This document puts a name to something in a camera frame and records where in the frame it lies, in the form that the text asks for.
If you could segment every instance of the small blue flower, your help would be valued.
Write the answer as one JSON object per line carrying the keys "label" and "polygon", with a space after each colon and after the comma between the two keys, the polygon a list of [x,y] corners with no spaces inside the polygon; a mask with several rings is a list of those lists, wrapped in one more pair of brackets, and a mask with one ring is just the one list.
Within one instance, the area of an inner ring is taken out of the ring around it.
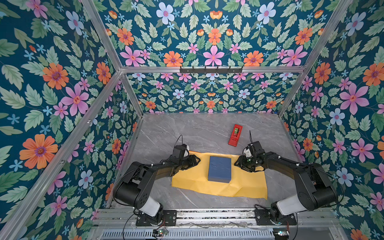
{"label": "small blue flower", "polygon": [[81,74],[83,75],[83,77],[86,77],[88,73],[85,72],[85,69],[83,69],[83,71],[81,72]]}
{"label": "small blue flower", "polygon": [[64,227],[64,231],[62,231],[61,234],[64,234],[64,235],[67,235],[67,233],[70,231],[70,227],[69,226],[65,226]]}
{"label": "small blue flower", "polygon": [[205,23],[209,22],[209,21],[210,21],[210,20],[209,20],[209,16],[204,16],[203,21],[205,21]]}
{"label": "small blue flower", "polygon": [[226,23],[228,21],[228,15],[227,16],[223,16],[223,19],[221,19],[221,21]]}
{"label": "small blue flower", "polygon": [[108,21],[108,23],[110,23],[112,21],[111,16],[104,15],[104,17],[105,17],[105,20]]}
{"label": "small blue flower", "polygon": [[17,159],[15,159],[14,163],[15,164],[12,164],[11,166],[9,166],[9,168],[13,168],[13,171],[17,172],[17,169],[23,168],[22,166],[23,161],[18,162]]}
{"label": "small blue flower", "polygon": [[70,182],[72,182],[72,180],[70,180],[70,178],[68,178],[67,180],[64,181],[65,185],[64,187],[68,187],[70,185]]}
{"label": "small blue flower", "polygon": [[48,129],[49,125],[47,125],[47,126],[41,125],[41,128],[42,128],[42,130],[40,130],[40,133],[44,133],[44,135],[46,135],[47,132],[51,131],[50,129]]}
{"label": "small blue flower", "polygon": [[175,17],[179,17],[180,16],[180,12],[175,10],[175,12],[173,12],[173,15],[175,15]]}
{"label": "small blue flower", "polygon": [[29,53],[27,50],[24,50],[24,52],[26,53],[26,54],[24,54],[24,57],[28,58],[30,61],[32,59],[35,59],[35,57],[33,56],[34,54],[32,52]]}
{"label": "small blue flower", "polygon": [[124,17],[125,17],[124,15],[122,15],[121,13],[119,13],[118,18],[120,18],[121,21],[123,21],[123,20],[125,19]]}
{"label": "small blue flower", "polygon": [[16,115],[12,114],[12,117],[7,117],[7,119],[12,121],[11,124],[14,125],[15,122],[19,123],[18,119],[20,119],[20,117],[17,117]]}
{"label": "small blue flower", "polygon": [[49,114],[52,114],[52,108],[50,108],[49,106],[47,106],[46,109],[43,109],[43,112],[45,112],[46,115],[49,116]]}

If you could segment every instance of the green leaf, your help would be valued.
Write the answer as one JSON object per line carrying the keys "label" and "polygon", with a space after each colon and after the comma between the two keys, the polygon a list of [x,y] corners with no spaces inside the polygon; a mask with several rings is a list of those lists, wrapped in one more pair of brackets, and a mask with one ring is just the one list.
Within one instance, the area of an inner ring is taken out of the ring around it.
{"label": "green leaf", "polygon": [[3,65],[1,73],[4,74],[5,79],[7,79],[10,84],[14,84],[19,90],[22,89],[22,84],[24,82],[23,75],[17,67],[12,65]]}

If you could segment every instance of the red object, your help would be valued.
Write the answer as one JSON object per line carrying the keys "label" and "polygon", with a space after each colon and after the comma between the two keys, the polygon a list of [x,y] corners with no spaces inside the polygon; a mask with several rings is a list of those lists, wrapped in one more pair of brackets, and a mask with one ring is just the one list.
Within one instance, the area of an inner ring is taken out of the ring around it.
{"label": "red object", "polygon": [[229,138],[229,142],[228,142],[229,145],[237,147],[237,142],[239,141],[242,129],[243,129],[243,126],[235,124],[235,126],[233,127],[232,135]]}

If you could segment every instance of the yellow cloth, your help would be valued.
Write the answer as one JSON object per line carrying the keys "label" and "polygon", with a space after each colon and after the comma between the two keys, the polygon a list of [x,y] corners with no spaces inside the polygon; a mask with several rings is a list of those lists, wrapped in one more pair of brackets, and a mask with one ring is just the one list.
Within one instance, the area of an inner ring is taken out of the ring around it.
{"label": "yellow cloth", "polygon": [[[200,163],[190,169],[179,171],[172,178],[172,187],[189,189],[195,192],[225,196],[225,197],[251,197],[267,199],[264,172],[246,172],[233,164],[239,155],[192,152],[201,159]],[[227,157],[232,162],[232,179],[230,183],[208,181],[209,157]]]}

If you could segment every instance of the light blue flower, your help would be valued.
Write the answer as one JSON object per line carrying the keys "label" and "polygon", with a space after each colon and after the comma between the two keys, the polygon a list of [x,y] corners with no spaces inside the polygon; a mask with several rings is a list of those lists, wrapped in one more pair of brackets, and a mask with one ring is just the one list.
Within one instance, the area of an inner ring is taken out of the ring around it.
{"label": "light blue flower", "polygon": [[205,23],[209,22],[209,21],[210,21],[210,20],[209,20],[209,16],[204,16],[203,21],[205,21]]}
{"label": "light blue flower", "polygon": [[11,166],[9,166],[9,168],[13,168],[14,172],[17,172],[19,168],[23,168],[22,166],[23,161],[18,162],[17,159],[15,159],[14,163],[15,164],[12,164]]}
{"label": "light blue flower", "polygon": [[26,53],[26,54],[24,54],[24,57],[28,58],[30,61],[32,59],[35,59],[35,57],[33,56],[34,54],[32,52],[29,53],[27,50],[24,50],[24,52]]}
{"label": "light blue flower", "polygon": [[120,18],[121,21],[123,21],[123,20],[125,19],[124,17],[125,17],[124,15],[122,15],[121,13],[119,13],[118,18]]}
{"label": "light blue flower", "polygon": [[46,109],[43,109],[43,112],[45,112],[46,115],[49,116],[49,114],[52,114],[52,108],[50,108],[49,106],[47,106]]}
{"label": "light blue flower", "polygon": [[49,125],[47,125],[47,126],[41,125],[40,127],[42,128],[42,130],[40,130],[40,133],[44,133],[44,135],[46,135],[47,132],[51,131],[50,129],[48,129]]}
{"label": "light blue flower", "polygon": [[15,122],[19,123],[18,119],[20,119],[20,117],[17,117],[16,115],[12,114],[12,117],[7,117],[7,119],[12,121],[11,124],[14,125]]}
{"label": "light blue flower", "polygon": [[226,23],[228,21],[228,15],[227,16],[223,16],[223,19],[221,19],[221,21]]}

